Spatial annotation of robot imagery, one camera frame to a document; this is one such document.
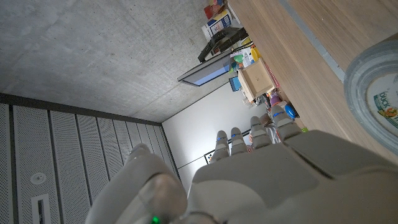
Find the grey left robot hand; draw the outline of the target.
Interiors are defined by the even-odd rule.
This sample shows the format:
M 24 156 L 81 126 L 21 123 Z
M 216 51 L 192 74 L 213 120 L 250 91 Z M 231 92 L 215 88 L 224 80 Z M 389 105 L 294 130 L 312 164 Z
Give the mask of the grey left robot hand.
M 94 201 L 87 223 L 396 223 L 397 165 L 323 131 L 304 133 L 271 109 L 280 142 L 251 118 L 253 151 L 241 131 L 219 131 L 209 164 L 185 190 L 145 144 Z

